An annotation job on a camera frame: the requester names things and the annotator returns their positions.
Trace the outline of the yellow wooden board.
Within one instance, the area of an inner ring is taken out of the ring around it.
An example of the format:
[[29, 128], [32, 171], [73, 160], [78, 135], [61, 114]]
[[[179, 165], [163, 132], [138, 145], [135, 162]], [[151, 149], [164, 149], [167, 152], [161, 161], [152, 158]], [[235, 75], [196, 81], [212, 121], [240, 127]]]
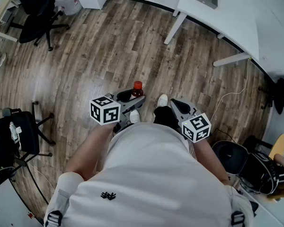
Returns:
[[284, 154], [284, 134], [279, 136], [279, 138], [277, 139], [277, 141], [271, 148], [269, 157], [273, 160], [276, 154], [279, 154], [279, 155]]

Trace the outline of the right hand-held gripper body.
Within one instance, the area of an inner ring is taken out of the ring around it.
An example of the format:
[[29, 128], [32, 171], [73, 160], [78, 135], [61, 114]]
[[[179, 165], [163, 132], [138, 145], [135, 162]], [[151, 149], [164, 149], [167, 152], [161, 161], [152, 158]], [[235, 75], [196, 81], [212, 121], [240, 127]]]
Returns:
[[210, 134], [211, 123], [205, 113], [201, 113], [195, 107], [180, 109], [179, 132], [193, 143], [197, 143]]

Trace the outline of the black equipment bag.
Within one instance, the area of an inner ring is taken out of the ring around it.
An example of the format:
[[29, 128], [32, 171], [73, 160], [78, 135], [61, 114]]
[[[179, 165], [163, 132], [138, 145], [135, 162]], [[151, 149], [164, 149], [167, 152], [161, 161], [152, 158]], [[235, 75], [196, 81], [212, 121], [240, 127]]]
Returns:
[[244, 141], [243, 146], [248, 150], [248, 157], [238, 178], [248, 191], [270, 195], [279, 183], [284, 182], [284, 167], [269, 157], [273, 145], [253, 135]]

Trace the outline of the person's white shoe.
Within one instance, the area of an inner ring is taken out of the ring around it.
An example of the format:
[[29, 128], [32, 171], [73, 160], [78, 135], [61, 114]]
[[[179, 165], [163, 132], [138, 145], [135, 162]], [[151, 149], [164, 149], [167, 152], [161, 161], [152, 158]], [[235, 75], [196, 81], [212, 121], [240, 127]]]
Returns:
[[140, 114], [139, 114], [138, 110], [135, 109], [135, 110], [130, 112], [130, 122], [132, 124], [140, 122]]
[[162, 94], [158, 98], [157, 107], [165, 107], [168, 105], [168, 96], [166, 94]]

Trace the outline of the person's white T-shirt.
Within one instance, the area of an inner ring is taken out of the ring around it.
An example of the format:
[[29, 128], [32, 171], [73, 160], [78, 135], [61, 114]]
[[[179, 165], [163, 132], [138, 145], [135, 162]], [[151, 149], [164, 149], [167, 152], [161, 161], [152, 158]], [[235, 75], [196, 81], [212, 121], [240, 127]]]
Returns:
[[250, 201], [224, 185], [170, 127], [136, 123], [109, 137], [85, 181], [64, 172], [44, 227], [252, 227]]

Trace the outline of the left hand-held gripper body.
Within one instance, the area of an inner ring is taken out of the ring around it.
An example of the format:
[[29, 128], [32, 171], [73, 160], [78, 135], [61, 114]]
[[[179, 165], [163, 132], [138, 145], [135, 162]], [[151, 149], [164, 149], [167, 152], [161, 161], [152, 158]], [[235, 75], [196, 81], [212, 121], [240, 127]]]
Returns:
[[91, 99], [89, 105], [90, 117], [99, 125], [116, 123], [113, 130], [115, 134], [130, 125], [129, 119], [121, 111], [121, 104], [110, 93]]

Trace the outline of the person's right forearm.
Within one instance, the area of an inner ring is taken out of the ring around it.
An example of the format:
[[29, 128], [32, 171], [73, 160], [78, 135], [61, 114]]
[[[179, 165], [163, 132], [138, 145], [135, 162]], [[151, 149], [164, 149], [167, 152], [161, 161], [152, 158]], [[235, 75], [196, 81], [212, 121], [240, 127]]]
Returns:
[[224, 185], [230, 185], [229, 177], [206, 139], [193, 143], [197, 161]]

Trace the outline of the person's white left shoe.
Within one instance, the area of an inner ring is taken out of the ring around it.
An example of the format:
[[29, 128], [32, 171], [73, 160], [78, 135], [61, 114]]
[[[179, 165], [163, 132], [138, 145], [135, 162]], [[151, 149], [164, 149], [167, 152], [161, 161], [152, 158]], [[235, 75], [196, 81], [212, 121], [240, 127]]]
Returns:
[[130, 112], [130, 122], [132, 124], [140, 122], [140, 114], [139, 114], [138, 110], [135, 109], [135, 110]]

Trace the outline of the person's white right shoe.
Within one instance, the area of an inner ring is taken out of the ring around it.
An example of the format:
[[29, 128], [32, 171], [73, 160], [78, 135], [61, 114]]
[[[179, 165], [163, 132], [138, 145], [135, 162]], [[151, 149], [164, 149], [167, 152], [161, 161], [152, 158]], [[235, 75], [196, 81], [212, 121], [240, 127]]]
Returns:
[[158, 98], [157, 107], [165, 107], [168, 105], [168, 96], [166, 94], [162, 94]]

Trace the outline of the person's left forearm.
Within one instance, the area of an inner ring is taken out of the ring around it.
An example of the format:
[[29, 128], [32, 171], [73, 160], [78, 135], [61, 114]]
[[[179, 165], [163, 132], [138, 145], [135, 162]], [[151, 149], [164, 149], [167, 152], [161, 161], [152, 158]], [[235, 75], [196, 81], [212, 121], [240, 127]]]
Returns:
[[89, 180], [115, 126], [116, 123], [96, 126], [76, 149], [64, 171], [77, 173], [85, 181]]

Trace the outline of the black round seat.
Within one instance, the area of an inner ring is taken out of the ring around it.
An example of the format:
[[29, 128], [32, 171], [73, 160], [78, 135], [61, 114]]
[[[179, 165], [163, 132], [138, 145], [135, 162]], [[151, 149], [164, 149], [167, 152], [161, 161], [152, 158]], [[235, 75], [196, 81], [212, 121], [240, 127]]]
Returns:
[[247, 149], [227, 140], [220, 140], [212, 147], [227, 173], [237, 175], [244, 166], [249, 155]]

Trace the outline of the red-capped dark bottle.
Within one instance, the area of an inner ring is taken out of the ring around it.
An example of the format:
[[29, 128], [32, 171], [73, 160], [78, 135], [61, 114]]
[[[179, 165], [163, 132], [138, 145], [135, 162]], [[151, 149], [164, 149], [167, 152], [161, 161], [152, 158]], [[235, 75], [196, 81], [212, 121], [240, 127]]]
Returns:
[[135, 81], [132, 89], [132, 97], [141, 97], [143, 96], [142, 82]]

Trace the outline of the person's black trousers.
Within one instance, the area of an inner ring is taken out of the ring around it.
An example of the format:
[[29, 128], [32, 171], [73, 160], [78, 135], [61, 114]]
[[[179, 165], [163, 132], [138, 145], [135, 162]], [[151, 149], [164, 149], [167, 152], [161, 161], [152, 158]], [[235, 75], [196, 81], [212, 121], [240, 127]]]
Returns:
[[153, 123], [165, 125], [174, 130], [179, 128], [178, 120], [169, 106], [159, 106], [154, 110], [155, 119]]

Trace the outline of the black office chair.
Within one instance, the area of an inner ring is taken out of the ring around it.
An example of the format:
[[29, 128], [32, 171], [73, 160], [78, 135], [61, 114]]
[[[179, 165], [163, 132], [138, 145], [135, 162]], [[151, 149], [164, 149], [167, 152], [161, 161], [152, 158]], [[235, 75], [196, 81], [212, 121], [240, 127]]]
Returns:
[[[3, 109], [2, 117], [0, 118], [0, 171], [11, 171], [14, 168], [16, 157], [19, 157], [20, 151], [25, 152], [27, 155], [52, 156], [52, 153], [40, 153], [40, 138], [51, 146], [54, 146], [56, 143], [53, 140], [49, 140], [39, 130], [39, 126], [54, 118], [54, 114], [50, 113], [48, 117], [38, 122], [35, 117], [36, 105], [39, 105], [38, 101], [32, 103], [30, 112], [22, 111], [21, 109]], [[11, 138], [10, 122], [13, 122], [16, 127], [21, 127], [22, 132], [19, 136], [22, 150], [18, 149], [18, 143], [15, 144]]]
[[50, 31], [56, 28], [70, 29], [68, 24], [54, 24], [59, 16], [63, 15], [62, 11], [55, 12], [55, 0], [19, 0], [25, 13], [28, 15], [23, 25], [9, 23], [8, 28], [14, 27], [21, 29], [19, 42], [21, 44], [34, 41], [34, 46], [38, 46], [39, 40], [46, 35], [48, 51], [52, 51], [53, 47], [50, 43]]
[[284, 79], [280, 78], [273, 87], [273, 101], [278, 114], [284, 109]]

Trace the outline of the white table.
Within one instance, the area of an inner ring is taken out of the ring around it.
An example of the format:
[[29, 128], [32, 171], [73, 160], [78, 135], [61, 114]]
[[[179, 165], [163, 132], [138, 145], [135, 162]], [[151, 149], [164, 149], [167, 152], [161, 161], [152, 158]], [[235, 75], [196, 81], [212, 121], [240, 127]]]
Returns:
[[179, 0], [176, 6], [179, 11], [176, 21], [170, 29], [164, 44], [169, 44], [187, 16], [190, 16], [219, 33], [219, 37], [226, 37], [235, 43], [242, 53], [213, 62], [218, 67], [252, 58], [259, 61], [259, 44], [257, 25], [253, 12], [240, 0], [218, 0], [218, 6], [213, 9], [196, 0]]

